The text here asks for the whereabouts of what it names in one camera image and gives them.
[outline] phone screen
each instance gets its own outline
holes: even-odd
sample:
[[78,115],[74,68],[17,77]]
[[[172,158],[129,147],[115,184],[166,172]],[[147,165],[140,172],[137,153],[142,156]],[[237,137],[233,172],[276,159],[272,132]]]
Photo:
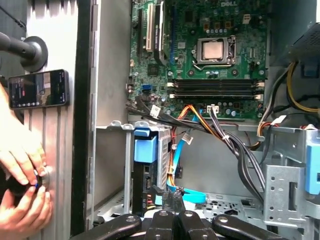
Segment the phone screen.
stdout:
[[53,70],[9,78],[11,109],[65,105],[69,101],[69,79],[65,70]]

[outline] hand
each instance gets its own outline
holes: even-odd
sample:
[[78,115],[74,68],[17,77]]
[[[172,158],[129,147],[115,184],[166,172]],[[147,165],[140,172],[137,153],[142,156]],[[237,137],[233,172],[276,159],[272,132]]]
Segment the hand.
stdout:
[[44,176],[45,152],[33,134],[11,114],[0,117],[0,163],[22,185],[37,183],[34,167]]
[[7,190],[0,205],[1,240],[21,240],[43,229],[52,216],[50,194],[40,187],[34,201],[35,187],[32,186],[21,198],[17,207],[15,197]]

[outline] green circuit board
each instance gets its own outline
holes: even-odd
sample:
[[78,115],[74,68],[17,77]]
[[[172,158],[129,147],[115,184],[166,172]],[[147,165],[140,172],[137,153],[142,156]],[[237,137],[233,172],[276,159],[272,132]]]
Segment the green circuit board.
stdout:
[[[203,108],[204,117],[209,116],[206,106],[216,105],[221,119],[259,119],[268,1],[133,0],[129,101],[141,96],[174,117],[193,104]],[[188,81],[195,89],[190,94],[189,88],[177,88],[183,97],[168,85]]]

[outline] finger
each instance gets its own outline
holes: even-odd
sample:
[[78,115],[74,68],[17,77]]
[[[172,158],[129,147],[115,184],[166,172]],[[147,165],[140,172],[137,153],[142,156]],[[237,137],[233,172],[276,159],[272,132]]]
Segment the finger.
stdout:
[[24,146],[23,148],[26,154],[29,156],[39,176],[43,177],[46,173],[45,173],[44,163],[42,161],[39,150],[31,146]]
[[19,226],[17,227],[29,226],[38,218],[45,204],[45,193],[46,188],[44,186],[40,187],[30,210],[19,222]]
[[27,212],[29,211],[29,207],[32,201],[32,197],[35,193],[35,190],[36,188],[32,186],[28,189],[28,191],[26,191],[24,196],[21,198],[18,206],[12,212],[10,221],[17,223],[27,214]]
[[50,221],[52,215],[51,211],[51,203],[50,203],[50,193],[47,191],[45,193],[44,205],[41,210],[41,213],[37,217],[37,219],[31,224],[31,228],[35,230],[40,230],[45,227]]
[[15,158],[16,162],[20,165],[20,168],[29,180],[29,183],[31,183],[32,185],[36,185],[37,179],[34,173],[34,166],[32,165],[30,158],[28,157],[26,152],[22,148],[16,148],[11,150],[10,152]]
[[9,151],[0,151],[0,162],[2,162],[5,168],[19,183],[22,185],[27,185],[29,183],[26,175],[21,170],[21,167],[17,163],[16,159]]
[[46,154],[45,154],[45,151],[44,151],[42,145],[40,144],[37,149],[38,149],[38,153],[40,154],[43,166],[46,166],[47,165],[47,163],[46,163]]
[[1,208],[10,209],[15,206],[14,204],[15,204],[15,196],[8,189],[7,191],[5,191],[3,195]]

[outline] blue connector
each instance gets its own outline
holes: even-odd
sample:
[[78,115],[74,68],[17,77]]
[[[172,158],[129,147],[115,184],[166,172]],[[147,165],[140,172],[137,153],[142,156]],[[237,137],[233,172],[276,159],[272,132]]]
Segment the blue connector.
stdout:
[[141,88],[142,88],[142,90],[151,90],[151,89],[152,89],[152,85],[150,85],[150,84],[143,84]]
[[158,136],[150,136],[147,128],[137,128],[134,131],[134,161],[151,164],[158,160]]
[[306,146],[305,190],[312,195],[320,193],[320,144]]

